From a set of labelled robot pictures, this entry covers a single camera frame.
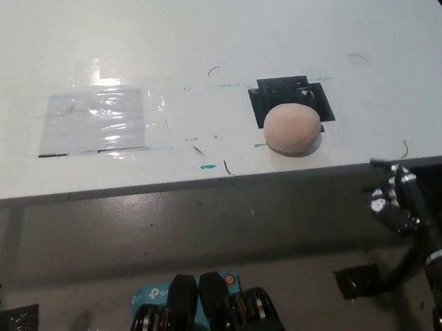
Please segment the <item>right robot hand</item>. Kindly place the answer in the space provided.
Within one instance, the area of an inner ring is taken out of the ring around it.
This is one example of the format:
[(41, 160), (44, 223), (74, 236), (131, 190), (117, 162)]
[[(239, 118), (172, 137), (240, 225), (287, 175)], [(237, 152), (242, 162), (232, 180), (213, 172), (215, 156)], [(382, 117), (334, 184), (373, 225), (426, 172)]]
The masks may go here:
[(442, 232), (416, 174), (398, 162), (372, 158), (369, 164), (390, 174), (386, 181), (364, 189), (371, 194), (371, 213), (398, 235), (417, 234), (427, 264), (442, 258)]

